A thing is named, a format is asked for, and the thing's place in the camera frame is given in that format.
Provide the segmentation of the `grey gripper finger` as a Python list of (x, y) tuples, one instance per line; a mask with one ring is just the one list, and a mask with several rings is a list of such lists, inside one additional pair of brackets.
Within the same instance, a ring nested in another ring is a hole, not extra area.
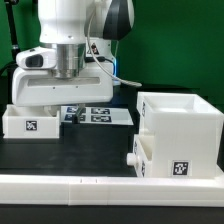
[(57, 107), (56, 106), (45, 106), (44, 111), (52, 117), (55, 117), (57, 115)]
[(85, 108), (85, 104), (79, 104), (78, 105), (77, 111), (76, 111), (75, 115), (73, 116), (73, 123), (74, 124), (78, 124), (80, 122), (80, 117), (83, 113), (84, 108)]

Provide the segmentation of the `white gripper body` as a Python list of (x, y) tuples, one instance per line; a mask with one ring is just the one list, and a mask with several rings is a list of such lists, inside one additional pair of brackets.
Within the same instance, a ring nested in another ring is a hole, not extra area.
[(13, 75), (12, 102), (16, 106), (109, 102), (112, 97), (113, 81), (96, 63), (88, 63), (71, 79), (57, 79), (50, 70), (22, 68)]

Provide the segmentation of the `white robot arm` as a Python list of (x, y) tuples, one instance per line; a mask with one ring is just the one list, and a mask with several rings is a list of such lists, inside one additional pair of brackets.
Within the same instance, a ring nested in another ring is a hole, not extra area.
[(16, 57), (15, 106), (108, 102), (113, 67), (93, 60), (90, 39), (120, 40), (132, 29), (132, 0), (39, 0), (40, 45)]

